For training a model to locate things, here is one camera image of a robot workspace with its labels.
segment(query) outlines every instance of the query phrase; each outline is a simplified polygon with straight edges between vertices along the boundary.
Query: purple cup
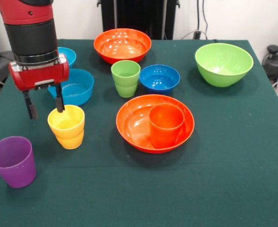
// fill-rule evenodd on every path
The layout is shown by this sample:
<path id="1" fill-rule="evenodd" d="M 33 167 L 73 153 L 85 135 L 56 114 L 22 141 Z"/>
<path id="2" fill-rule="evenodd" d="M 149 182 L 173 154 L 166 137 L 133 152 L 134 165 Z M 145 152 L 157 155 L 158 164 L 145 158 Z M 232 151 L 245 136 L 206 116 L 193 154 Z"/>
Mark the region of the purple cup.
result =
<path id="1" fill-rule="evenodd" d="M 21 136 L 0 140 L 0 176 L 12 188 L 29 185 L 36 177 L 31 142 Z"/>

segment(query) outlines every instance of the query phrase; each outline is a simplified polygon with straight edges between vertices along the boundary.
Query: dark green table cover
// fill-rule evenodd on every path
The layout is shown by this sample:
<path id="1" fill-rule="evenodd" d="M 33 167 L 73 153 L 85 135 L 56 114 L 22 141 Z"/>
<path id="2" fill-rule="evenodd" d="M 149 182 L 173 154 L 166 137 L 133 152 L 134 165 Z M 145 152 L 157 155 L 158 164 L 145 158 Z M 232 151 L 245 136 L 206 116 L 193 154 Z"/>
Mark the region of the dark green table cover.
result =
<path id="1" fill-rule="evenodd" d="M 142 153 L 119 135 L 118 96 L 110 65 L 92 40 L 60 40 L 77 53 L 75 68 L 94 75 L 81 147 L 65 150 L 47 124 L 55 102 L 31 91 L 39 119 L 29 120 L 10 78 L 0 94 L 0 139 L 33 144 L 37 177 L 12 189 L 0 178 L 0 227 L 278 227 L 278 98 L 248 41 L 238 45 L 254 67 L 237 84 L 216 88 L 200 76 L 195 51 L 214 41 L 153 41 L 141 67 L 167 64 L 181 82 L 172 96 L 193 112 L 196 128 L 180 148 Z M 140 85 L 136 96 L 145 94 Z"/>

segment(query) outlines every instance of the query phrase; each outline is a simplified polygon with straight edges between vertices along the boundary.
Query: light blue bowl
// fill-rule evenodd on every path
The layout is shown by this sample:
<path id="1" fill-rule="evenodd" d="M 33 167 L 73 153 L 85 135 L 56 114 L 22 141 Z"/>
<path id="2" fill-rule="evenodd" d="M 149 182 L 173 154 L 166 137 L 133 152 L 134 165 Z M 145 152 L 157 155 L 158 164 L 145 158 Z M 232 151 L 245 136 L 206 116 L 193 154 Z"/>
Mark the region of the light blue bowl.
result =
<path id="1" fill-rule="evenodd" d="M 73 68 L 77 54 L 72 49 L 66 47 L 58 47 L 58 52 L 63 53 L 67 57 L 69 68 Z"/>
<path id="2" fill-rule="evenodd" d="M 70 69 L 69 79 L 61 83 L 63 102 L 65 105 L 82 105 L 92 96 L 94 77 L 85 70 Z M 56 97 L 56 88 L 48 87 L 49 92 Z"/>
<path id="3" fill-rule="evenodd" d="M 140 82 L 146 91 L 168 95 L 180 82 L 180 74 L 167 65 L 150 65 L 140 73 Z"/>

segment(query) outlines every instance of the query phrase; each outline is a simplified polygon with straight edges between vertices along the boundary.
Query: red robot arm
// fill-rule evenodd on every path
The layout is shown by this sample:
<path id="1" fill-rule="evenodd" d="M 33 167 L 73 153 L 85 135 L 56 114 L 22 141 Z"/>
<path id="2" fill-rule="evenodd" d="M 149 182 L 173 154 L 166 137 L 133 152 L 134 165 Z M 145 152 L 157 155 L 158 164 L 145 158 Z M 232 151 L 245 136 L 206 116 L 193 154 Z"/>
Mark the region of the red robot arm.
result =
<path id="1" fill-rule="evenodd" d="M 69 63 L 58 53 L 53 0 L 0 0 L 0 12 L 15 57 L 9 71 L 23 92 L 30 119 L 38 114 L 29 90 L 55 86 L 56 107 L 64 110 L 61 82 L 69 77 Z"/>

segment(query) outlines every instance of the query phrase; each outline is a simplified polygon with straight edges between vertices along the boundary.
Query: orange bowl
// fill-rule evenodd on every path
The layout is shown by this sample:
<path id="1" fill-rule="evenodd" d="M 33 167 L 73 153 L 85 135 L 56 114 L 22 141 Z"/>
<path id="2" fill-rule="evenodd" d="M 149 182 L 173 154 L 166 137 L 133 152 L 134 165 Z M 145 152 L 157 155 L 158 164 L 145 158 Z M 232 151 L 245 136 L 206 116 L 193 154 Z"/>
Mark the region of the orange bowl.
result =
<path id="1" fill-rule="evenodd" d="M 94 40 L 94 48 L 108 63 L 121 60 L 139 62 L 152 46 L 149 36 L 129 28 L 117 28 L 101 33 Z"/>
<path id="2" fill-rule="evenodd" d="M 184 124 L 177 141 L 171 147 L 155 148 L 150 141 L 149 111 L 161 103 L 179 107 L 184 113 Z M 121 136 L 133 147 L 143 152 L 161 154 L 184 144 L 192 135 L 195 127 L 194 117 L 189 108 L 177 99 L 164 95 L 144 95 L 126 102 L 118 111 L 116 126 Z"/>

